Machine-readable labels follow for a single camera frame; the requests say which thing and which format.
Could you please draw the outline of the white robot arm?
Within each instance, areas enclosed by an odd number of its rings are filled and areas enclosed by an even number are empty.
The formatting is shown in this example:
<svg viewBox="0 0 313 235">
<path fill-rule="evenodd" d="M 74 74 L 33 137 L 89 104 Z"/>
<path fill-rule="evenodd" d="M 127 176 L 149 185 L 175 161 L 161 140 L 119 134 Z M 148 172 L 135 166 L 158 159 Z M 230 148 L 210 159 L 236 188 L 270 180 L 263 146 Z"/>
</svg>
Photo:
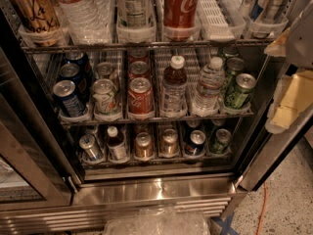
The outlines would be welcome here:
<svg viewBox="0 0 313 235">
<path fill-rule="evenodd" d="M 313 104 L 313 1 L 297 16 L 291 26 L 265 48 L 271 57 L 284 57 L 298 68 L 278 82 L 274 102 L 267 114 L 268 132 L 288 130 L 302 112 Z"/>
</svg>

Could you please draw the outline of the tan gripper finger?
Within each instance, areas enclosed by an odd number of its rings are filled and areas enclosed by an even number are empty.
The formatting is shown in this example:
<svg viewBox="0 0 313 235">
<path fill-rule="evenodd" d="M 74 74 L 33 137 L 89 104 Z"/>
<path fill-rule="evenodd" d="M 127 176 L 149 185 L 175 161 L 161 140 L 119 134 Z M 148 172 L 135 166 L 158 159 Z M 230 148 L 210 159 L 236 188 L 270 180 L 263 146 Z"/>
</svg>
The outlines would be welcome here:
<svg viewBox="0 0 313 235">
<path fill-rule="evenodd" d="M 264 53 L 272 57 L 285 57 L 286 43 L 289 32 L 290 28 L 288 27 L 264 49 Z"/>
<path fill-rule="evenodd" d="M 301 70 L 278 81 L 265 128 L 272 134 L 288 130 L 302 112 L 313 104 L 313 70 Z"/>
</svg>

